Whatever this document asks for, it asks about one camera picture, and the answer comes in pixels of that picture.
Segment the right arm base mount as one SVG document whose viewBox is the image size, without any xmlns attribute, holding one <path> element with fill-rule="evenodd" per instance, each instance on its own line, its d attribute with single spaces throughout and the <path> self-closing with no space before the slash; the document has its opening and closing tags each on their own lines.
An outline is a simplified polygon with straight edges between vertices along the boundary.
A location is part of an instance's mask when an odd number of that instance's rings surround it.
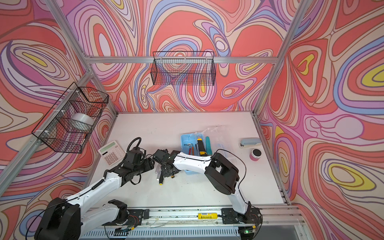
<svg viewBox="0 0 384 240">
<path fill-rule="evenodd" d="M 223 221 L 223 224 L 253 224 L 258 226 L 263 222 L 263 216 L 259 208 L 251 207 L 242 215 L 232 208 L 221 209 L 221 214 L 218 215 Z"/>
</svg>

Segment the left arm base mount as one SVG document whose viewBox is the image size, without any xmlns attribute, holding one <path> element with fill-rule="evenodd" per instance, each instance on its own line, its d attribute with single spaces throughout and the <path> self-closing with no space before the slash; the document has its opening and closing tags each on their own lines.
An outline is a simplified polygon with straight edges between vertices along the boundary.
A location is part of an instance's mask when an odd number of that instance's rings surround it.
<svg viewBox="0 0 384 240">
<path fill-rule="evenodd" d="M 103 224 L 103 226 L 140 226 L 143 220 L 149 219 L 149 209 L 128 209 L 126 213 L 118 214 L 116 220 Z"/>
</svg>

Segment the yellow black utility knife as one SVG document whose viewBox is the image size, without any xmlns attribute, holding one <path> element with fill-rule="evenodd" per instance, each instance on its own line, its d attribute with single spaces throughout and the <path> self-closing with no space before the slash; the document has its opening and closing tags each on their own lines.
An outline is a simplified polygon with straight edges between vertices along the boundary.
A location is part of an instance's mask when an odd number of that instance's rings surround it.
<svg viewBox="0 0 384 240">
<path fill-rule="evenodd" d="M 207 151 L 205 149 L 204 142 L 201 138 L 197 139 L 197 146 L 198 146 L 198 150 L 199 150 L 199 156 L 206 157 Z"/>
</svg>

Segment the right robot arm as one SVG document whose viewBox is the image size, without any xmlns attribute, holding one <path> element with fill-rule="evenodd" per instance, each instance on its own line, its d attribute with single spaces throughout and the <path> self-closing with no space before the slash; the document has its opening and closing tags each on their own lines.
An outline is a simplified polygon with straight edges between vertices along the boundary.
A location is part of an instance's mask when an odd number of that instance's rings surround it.
<svg viewBox="0 0 384 240">
<path fill-rule="evenodd" d="M 222 154 L 194 156 L 180 151 L 168 153 L 167 150 L 157 150 L 152 159 L 160 165 L 165 178 L 181 171 L 205 175 L 218 192 L 229 197 L 236 213 L 244 217 L 249 215 L 251 204 L 247 203 L 241 194 L 239 170 Z"/>
</svg>

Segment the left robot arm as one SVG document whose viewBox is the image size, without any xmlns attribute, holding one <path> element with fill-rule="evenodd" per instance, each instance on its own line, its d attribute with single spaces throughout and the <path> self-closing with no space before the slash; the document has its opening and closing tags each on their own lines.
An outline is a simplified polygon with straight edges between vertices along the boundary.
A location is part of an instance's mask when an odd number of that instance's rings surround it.
<svg viewBox="0 0 384 240">
<path fill-rule="evenodd" d="M 127 204 L 111 200 L 95 210 L 92 207 L 111 192 L 130 183 L 135 176 L 151 171 L 154 160 L 135 147 L 114 168 L 106 170 L 95 184 L 66 198 L 55 198 L 43 212 L 36 240 L 77 240 L 101 225 L 125 225 L 130 218 Z"/>
</svg>

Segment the small silver screwdriver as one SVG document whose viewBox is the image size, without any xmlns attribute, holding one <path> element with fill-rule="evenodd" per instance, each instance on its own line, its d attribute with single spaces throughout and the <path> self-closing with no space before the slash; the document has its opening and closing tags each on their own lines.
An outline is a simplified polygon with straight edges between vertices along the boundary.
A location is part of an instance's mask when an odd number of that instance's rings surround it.
<svg viewBox="0 0 384 240">
<path fill-rule="evenodd" d="M 160 177 L 161 177 L 161 166 L 160 165 L 157 165 L 155 173 L 157 175 L 156 180 L 159 181 Z"/>
</svg>

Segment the red handled hex key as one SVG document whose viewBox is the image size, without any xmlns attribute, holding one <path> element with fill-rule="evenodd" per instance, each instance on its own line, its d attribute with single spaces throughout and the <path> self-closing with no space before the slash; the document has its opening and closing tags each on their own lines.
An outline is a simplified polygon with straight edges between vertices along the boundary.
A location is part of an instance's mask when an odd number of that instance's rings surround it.
<svg viewBox="0 0 384 240">
<path fill-rule="evenodd" d="M 189 147 L 189 155 L 193 155 L 194 154 L 194 146 L 193 146 L 192 143 L 184 144 L 184 146 Z"/>
</svg>

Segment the teal utility knife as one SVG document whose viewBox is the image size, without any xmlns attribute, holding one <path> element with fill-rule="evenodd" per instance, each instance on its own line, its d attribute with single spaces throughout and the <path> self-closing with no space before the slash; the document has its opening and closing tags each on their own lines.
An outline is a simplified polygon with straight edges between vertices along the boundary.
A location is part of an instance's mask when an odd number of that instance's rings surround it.
<svg viewBox="0 0 384 240">
<path fill-rule="evenodd" d="M 210 137 L 206 137 L 206 149 L 207 149 L 207 155 L 212 156 L 213 151 L 212 151 L 212 147 L 211 147 Z"/>
</svg>

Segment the blue plastic tool box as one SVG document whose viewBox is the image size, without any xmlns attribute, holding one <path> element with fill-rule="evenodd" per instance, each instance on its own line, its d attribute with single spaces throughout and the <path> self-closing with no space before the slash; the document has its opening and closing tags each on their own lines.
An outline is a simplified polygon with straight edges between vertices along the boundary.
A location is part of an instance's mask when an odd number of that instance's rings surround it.
<svg viewBox="0 0 384 240">
<path fill-rule="evenodd" d="M 226 126 L 213 126 L 200 132 L 181 135 L 181 156 L 176 157 L 176 168 L 181 171 L 204 174 L 214 153 L 224 156 L 236 165 L 229 130 Z"/>
</svg>

